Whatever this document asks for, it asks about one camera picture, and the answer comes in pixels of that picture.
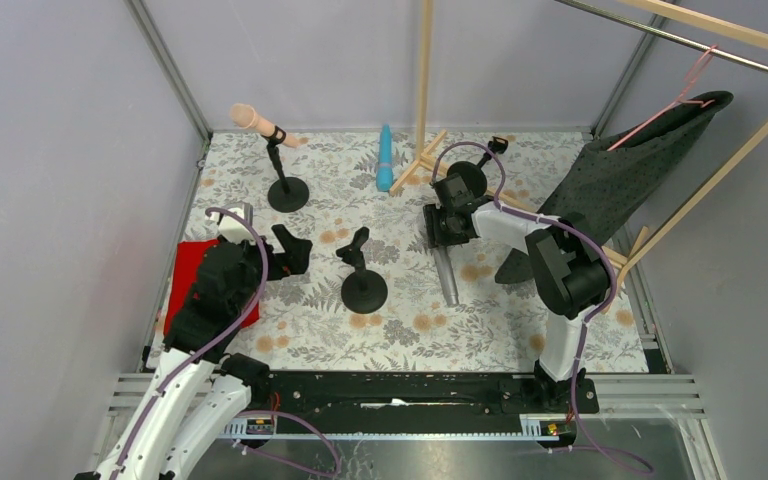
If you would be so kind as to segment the beige microphone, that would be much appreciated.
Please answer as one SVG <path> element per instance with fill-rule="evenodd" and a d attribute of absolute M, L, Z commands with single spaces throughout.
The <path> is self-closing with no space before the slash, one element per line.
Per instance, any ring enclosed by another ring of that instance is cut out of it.
<path fill-rule="evenodd" d="M 241 129 L 253 130 L 267 138 L 274 137 L 280 144 L 291 148 L 301 145 L 298 138 L 261 116 L 251 105 L 236 103 L 231 106 L 229 116 Z"/>

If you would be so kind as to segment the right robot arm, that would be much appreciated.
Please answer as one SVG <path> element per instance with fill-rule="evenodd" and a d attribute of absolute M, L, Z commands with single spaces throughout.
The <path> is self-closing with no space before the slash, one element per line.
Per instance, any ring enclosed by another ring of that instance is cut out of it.
<path fill-rule="evenodd" d="M 616 291 L 610 263 L 581 231 L 583 217 L 542 216 L 489 195 L 478 197 L 457 174 L 431 186 L 438 201 L 424 206 L 423 216 L 447 304 L 459 302 L 449 247 L 484 239 L 526 254 L 538 296 L 550 312 L 532 378 L 514 389 L 501 386 L 502 405 L 516 413 L 574 410 L 585 380 L 581 361 L 588 324 Z"/>

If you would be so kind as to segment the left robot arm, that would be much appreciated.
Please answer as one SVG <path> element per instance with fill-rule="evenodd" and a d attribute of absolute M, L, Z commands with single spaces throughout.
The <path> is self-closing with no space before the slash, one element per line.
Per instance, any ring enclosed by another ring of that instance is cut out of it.
<path fill-rule="evenodd" d="M 203 253 L 149 387 L 108 456 L 79 478 L 186 479 L 232 418 L 267 397 L 268 366 L 226 349 L 267 282 L 306 273 L 313 244 L 275 224 L 274 251 L 251 210 L 207 209 L 218 241 Z"/>

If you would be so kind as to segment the grey microphone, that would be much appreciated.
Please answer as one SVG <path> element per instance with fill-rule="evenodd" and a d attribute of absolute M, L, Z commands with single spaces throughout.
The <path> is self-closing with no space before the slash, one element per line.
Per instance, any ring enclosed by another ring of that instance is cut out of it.
<path fill-rule="evenodd" d="M 435 248 L 432 250 L 432 256 L 434 258 L 446 305 L 448 307 L 454 307 L 459 304 L 459 295 L 448 250 L 445 247 Z"/>

